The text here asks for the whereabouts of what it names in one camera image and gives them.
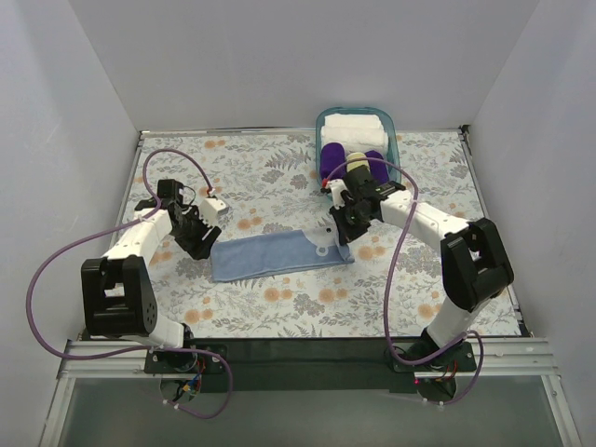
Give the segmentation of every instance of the glass panel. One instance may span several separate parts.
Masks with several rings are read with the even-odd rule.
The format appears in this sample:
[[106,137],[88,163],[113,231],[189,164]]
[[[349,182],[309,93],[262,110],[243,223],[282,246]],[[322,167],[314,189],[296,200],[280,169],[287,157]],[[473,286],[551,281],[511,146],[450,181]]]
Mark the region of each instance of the glass panel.
[[[467,379],[457,379],[463,389]],[[223,395],[190,406],[212,411]],[[61,446],[562,445],[540,377],[481,377],[440,409],[386,391],[235,393],[210,421],[161,404],[154,379],[78,379]]]

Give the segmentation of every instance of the blue towel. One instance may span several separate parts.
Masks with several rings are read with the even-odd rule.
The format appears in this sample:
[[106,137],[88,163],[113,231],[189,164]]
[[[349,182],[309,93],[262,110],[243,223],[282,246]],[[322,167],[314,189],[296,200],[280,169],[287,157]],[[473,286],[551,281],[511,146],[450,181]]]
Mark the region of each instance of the blue towel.
[[337,230],[325,226],[216,242],[211,248],[215,282],[267,277],[353,262],[349,247],[339,245]]

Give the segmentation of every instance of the wire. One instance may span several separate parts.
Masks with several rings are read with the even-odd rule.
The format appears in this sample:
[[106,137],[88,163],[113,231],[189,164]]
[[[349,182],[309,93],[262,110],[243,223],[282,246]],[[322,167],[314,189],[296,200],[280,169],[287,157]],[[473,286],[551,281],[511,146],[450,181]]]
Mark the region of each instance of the wire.
[[[149,211],[147,214],[145,214],[142,219],[146,220],[149,219],[151,216],[155,215],[160,207],[161,207],[161,200],[160,198],[157,196],[157,194],[155,193],[155,191],[151,188],[151,185],[149,184],[149,182],[147,181],[147,167],[149,166],[149,161],[156,156],[157,154],[161,154],[161,153],[165,153],[165,152],[169,152],[169,153],[173,153],[173,154],[177,154],[179,156],[183,156],[184,158],[186,158],[187,160],[189,160],[193,165],[195,165],[195,167],[200,171],[201,175],[203,176],[203,178],[205,179],[205,182],[207,183],[208,188],[211,190],[213,189],[213,186],[211,185],[207,174],[205,173],[205,171],[199,166],[199,164],[189,155],[185,154],[182,151],[179,151],[177,149],[157,149],[154,152],[152,152],[151,154],[149,154],[149,156],[145,159],[143,165],[142,165],[142,182],[145,185],[145,188],[147,189],[147,191],[149,192],[149,194],[153,197],[153,199],[156,201],[156,207],[154,209],[152,209],[151,211]],[[87,237],[83,237],[81,239],[76,240],[75,242],[71,242],[70,244],[62,247],[61,249],[57,250],[56,252],[54,252],[53,254],[51,254],[43,263],[41,263],[41,265],[37,268],[37,270],[35,271],[33,277],[31,278],[31,282],[29,283],[29,287],[27,289],[27,296],[25,299],[25,311],[27,314],[27,322],[29,323],[29,328],[31,329],[31,332],[33,333],[35,340],[37,340],[37,343],[39,343],[47,352],[49,352],[50,354],[59,357],[60,359],[66,359],[66,360],[95,360],[95,359],[105,359],[108,357],[112,357],[112,356],[116,356],[119,354],[125,354],[127,352],[133,352],[133,351],[141,351],[141,350],[149,350],[149,349],[153,349],[152,346],[132,346],[132,347],[126,347],[123,349],[117,349],[115,351],[111,351],[111,352],[104,352],[101,354],[94,354],[94,355],[90,355],[90,356],[74,356],[72,354],[66,354],[64,352],[60,352],[59,350],[55,349],[54,347],[52,347],[47,341],[46,339],[43,337],[43,335],[41,334],[41,332],[39,331],[39,329],[37,328],[37,325],[35,324],[35,320],[34,320],[34,313],[33,313],[33,296],[34,296],[34,289],[35,289],[35,284],[37,283],[37,280],[39,279],[39,277],[41,277],[41,274],[44,272],[44,270],[47,268],[47,266],[54,261],[57,257],[59,257],[61,254],[67,252],[70,249],[73,249],[74,247],[77,247],[79,245],[82,245],[86,242],[89,242],[93,239],[97,239],[99,237],[104,237],[107,235],[110,235],[116,231],[121,231],[127,228],[131,228],[132,226],[138,224],[141,221],[141,219],[135,219],[134,221],[128,222],[128,223],[122,223],[121,225],[118,225],[114,228],[111,228],[109,230],[104,230],[101,231],[99,233],[95,233],[94,235],[90,235]],[[198,355],[201,356],[211,356],[217,360],[219,360],[223,367],[225,368],[225,371],[227,372],[227,377],[228,377],[228,389],[227,389],[227,394],[225,396],[225,400],[223,401],[222,406],[216,410],[214,413],[210,413],[210,414],[202,414],[202,413],[198,413],[195,412],[193,410],[189,410],[189,409],[185,409],[183,407],[178,407],[180,410],[186,412],[186,413],[190,413],[193,416],[196,416],[200,419],[211,419],[215,416],[217,416],[218,414],[220,414],[225,407],[227,406],[227,403],[229,402],[230,398],[232,397],[232,390],[234,387],[234,377],[232,375],[232,370],[230,368],[230,365],[227,363],[227,361],[225,361],[225,359],[223,357],[221,357],[218,354],[215,354],[213,352],[209,352],[203,349],[194,349],[194,348],[184,348],[184,347],[164,347],[161,349],[162,351],[167,351],[167,352],[181,352],[181,353],[196,353]],[[176,405],[176,403],[172,400],[168,400],[168,403],[170,405]]]
[[383,163],[383,164],[389,166],[390,168],[393,168],[393,169],[401,172],[401,174],[406,179],[408,179],[410,181],[410,183],[412,184],[412,187],[413,187],[412,206],[410,208],[410,212],[408,213],[408,217],[406,218],[406,222],[405,222],[403,229],[401,231],[400,238],[398,239],[398,243],[395,247],[395,251],[393,252],[393,257],[391,258],[391,264],[389,265],[389,271],[387,273],[387,281],[386,281],[386,285],[385,285],[385,295],[384,295],[384,299],[383,299],[383,327],[385,330],[385,338],[387,341],[387,347],[389,349],[389,353],[391,353],[391,356],[395,360],[403,363],[404,365],[410,365],[410,366],[423,365],[423,364],[428,363],[429,361],[437,358],[438,356],[442,355],[443,353],[445,353],[446,351],[451,349],[453,346],[459,344],[462,340],[464,340],[467,337],[468,334],[474,335],[478,339],[478,344],[481,349],[481,354],[480,354],[480,359],[478,361],[478,368],[476,369],[474,377],[472,378],[472,380],[470,381],[470,383],[466,387],[466,389],[459,396],[457,396],[457,398],[454,398],[452,400],[444,402],[445,404],[456,403],[459,400],[461,400],[470,391],[470,389],[472,387],[474,387],[474,385],[476,384],[478,377],[480,375],[481,366],[482,366],[482,363],[484,360],[484,358],[483,358],[484,357],[484,347],[482,345],[481,336],[476,331],[461,332],[460,334],[455,336],[455,338],[451,342],[449,342],[447,345],[443,346],[442,348],[436,350],[435,352],[433,352],[432,354],[430,354],[426,357],[423,357],[418,360],[407,360],[407,359],[400,357],[398,352],[393,347],[393,341],[391,340],[391,333],[389,330],[389,297],[391,294],[391,282],[393,280],[393,274],[395,272],[395,268],[398,263],[398,258],[400,256],[401,247],[403,246],[403,242],[408,234],[410,225],[412,224],[413,216],[416,213],[416,205],[418,204],[418,195],[419,195],[418,184],[416,183],[416,181],[413,179],[413,177],[408,172],[406,172],[399,166],[395,165],[394,163],[391,163],[391,162],[386,161],[381,158],[372,158],[369,156],[364,156],[364,157],[353,158],[351,160],[347,160],[346,162],[337,166],[334,170],[332,170],[332,172],[327,176],[327,178],[323,180],[323,182],[322,182],[323,187],[327,186],[329,179],[333,177],[333,174],[335,172],[337,172],[339,169],[347,166],[349,163],[354,163],[356,161],[368,161],[368,162]]
[[193,192],[193,199],[184,205],[185,208],[190,208],[190,206],[193,204],[193,202],[196,199],[196,191],[194,188],[191,188],[190,186],[186,186],[186,185],[184,186],[184,189],[190,189]]
[[447,380],[451,380],[451,379],[455,378],[456,374],[457,374],[457,360],[454,360],[454,371],[452,372],[452,374],[449,376],[449,378]]

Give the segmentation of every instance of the white towel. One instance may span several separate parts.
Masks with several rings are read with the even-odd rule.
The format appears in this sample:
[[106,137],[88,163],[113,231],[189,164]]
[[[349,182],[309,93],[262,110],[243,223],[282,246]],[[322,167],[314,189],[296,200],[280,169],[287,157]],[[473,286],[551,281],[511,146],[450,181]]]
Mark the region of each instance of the white towel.
[[348,153],[376,151],[386,157],[389,137],[382,129],[329,128],[320,130],[323,147],[329,142],[339,142]]
[[325,126],[329,128],[383,129],[377,115],[343,115],[325,116]]

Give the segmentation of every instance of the patterned mat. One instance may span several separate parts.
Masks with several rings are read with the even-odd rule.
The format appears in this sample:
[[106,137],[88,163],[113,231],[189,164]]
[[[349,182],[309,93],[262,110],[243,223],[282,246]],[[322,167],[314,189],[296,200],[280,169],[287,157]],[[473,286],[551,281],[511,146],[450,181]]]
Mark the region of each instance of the patterned mat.
[[[171,147],[195,157],[230,205],[219,240],[331,224],[331,201],[319,192],[314,140],[314,132],[146,138],[124,221],[148,197],[143,161],[155,149]],[[455,132],[403,133],[398,142],[401,165],[418,182],[421,200],[456,216],[482,216]],[[149,176],[152,185],[170,177],[194,187],[198,196],[207,193],[196,169],[176,155],[156,156]],[[193,261],[167,237],[149,274],[160,311],[189,324],[198,337],[380,336],[386,274],[399,234],[396,227],[374,223],[351,244],[354,264],[220,284],[211,281],[209,260]],[[419,335],[444,298],[438,255],[407,237],[393,282],[392,333]],[[520,333],[506,292],[474,327],[489,335]]]

